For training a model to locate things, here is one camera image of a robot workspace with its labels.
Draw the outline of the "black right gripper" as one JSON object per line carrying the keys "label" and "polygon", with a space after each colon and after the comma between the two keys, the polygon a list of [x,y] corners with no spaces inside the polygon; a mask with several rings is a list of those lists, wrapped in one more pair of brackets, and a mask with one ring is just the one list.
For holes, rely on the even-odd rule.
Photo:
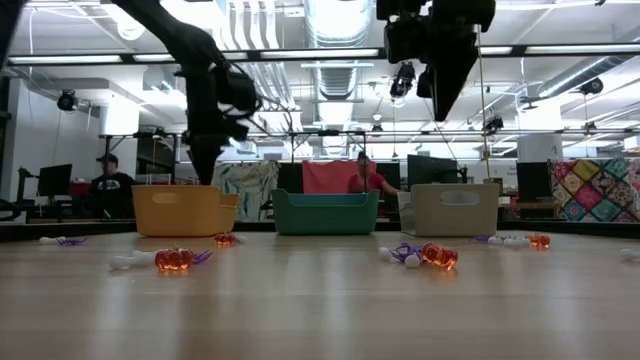
{"label": "black right gripper", "polygon": [[479,49],[477,34],[485,33],[496,13],[495,0],[378,0],[376,18],[385,23],[387,60],[417,59],[431,64],[435,120],[444,122]]}

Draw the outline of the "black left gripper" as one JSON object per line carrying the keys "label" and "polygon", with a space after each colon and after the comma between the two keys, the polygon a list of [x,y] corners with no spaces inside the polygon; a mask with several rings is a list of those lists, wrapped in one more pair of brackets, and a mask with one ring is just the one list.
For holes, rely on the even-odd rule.
{"label": "black left gripper", "polygon": [[185,80],[187,129],[184,142],[202,185],[212,183],[214,167],[229,139],[244,141],[252,121],[262,107],[262,97],[253,79],[235,65],[209,69],[182,67],[174,73]]}

